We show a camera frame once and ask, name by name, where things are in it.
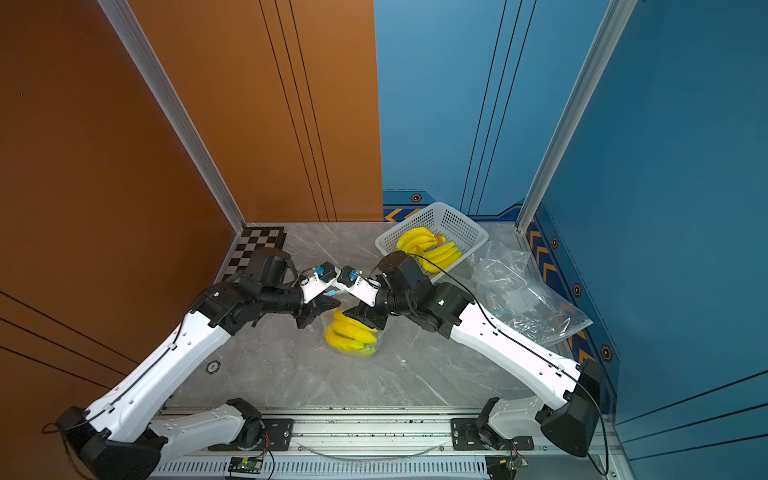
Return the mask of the zip-top bag with label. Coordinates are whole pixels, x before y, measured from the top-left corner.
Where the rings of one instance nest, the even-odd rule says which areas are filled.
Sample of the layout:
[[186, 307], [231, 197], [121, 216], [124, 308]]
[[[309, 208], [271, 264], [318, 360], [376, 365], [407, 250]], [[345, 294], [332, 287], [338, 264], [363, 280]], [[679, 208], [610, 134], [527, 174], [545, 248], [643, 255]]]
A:
[[339, 301], [339, 306], [321, 315], [326, 344], [342, 355], [356, 358], [373, 356], [383, 343], [383, 332], [345, 314], [356, 305], [349, 297], [342, 296]]

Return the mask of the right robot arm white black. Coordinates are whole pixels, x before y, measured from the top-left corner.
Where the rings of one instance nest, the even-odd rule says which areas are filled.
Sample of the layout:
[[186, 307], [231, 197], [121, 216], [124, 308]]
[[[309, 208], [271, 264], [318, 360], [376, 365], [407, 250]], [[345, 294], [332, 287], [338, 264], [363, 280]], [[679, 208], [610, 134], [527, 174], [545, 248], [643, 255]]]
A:
[[475, 421], [481, 442], [503, 449], [518, 436], [540, 431], [560, 450], [584, 458], [603, 426], [604, 370], [593, 360], [577, 362], [537, 344], [495, 318], [459, 282], [432, 282], [418, 262], [398, 251], [366, 278], [346, 266], [337, 280], [359, 301], [347, 315], [382, 329], [405, 316], [423, 330], [464, 345], [520, 380], [534, 398], [489, 399]]

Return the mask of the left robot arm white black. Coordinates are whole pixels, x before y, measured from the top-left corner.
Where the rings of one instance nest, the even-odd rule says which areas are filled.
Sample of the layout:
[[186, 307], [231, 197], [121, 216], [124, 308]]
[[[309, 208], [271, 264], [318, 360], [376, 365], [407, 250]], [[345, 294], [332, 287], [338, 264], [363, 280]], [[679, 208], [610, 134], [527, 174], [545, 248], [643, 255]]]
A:
[[[288, 314], [304, 328], [338, 306], [325, 295], [338, 275], [329, 262], [294, 272], [291, 256], [258, 248], [245, 270], [205, 289], [174, 331], [117, 386], [54, 426], [86, 479], [146, 479], [162, 463], [214, 445], [253, 450], [265, 443], [259, 410], [242, 398], [169, 423], [153, 418], [171, 394], [220, 346], [265, 314]], [[293, 281], [286, 281], [288, 272]]]

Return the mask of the zip-top bag blue zipper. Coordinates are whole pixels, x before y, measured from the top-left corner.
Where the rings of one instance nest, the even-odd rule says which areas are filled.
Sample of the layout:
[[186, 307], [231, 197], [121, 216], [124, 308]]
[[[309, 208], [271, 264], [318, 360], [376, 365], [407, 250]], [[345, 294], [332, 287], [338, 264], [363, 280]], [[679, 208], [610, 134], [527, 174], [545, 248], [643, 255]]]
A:
[[491, 285], [478, 298], [502, 323], [544, 347], [564, 341], [593, 324], [582, 310], [540, 282], [516, 289]]

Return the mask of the yellow banana bunch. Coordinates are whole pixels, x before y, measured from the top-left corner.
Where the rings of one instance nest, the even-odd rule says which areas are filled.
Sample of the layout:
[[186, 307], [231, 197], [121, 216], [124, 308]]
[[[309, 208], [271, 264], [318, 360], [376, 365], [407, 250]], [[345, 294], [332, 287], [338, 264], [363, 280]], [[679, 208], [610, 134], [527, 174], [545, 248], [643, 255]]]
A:
[[417, 260], [424, 270], [437, 274], [447, 270], [451, 265], [459, 261], [462, 256], [462, 252], [454, 242], [447, 242], [420, 253]]
[[403, 233], [397, 240], [397, 249], [406, 253], [423, 253], [446, 243], [443, 235], [425, 227], [417, 227]]
[[333, 311], [324, 330], [328, 345], [346, 355], [370, 357], [376, 353], [379, 331], [349, 318], [342, 309]]

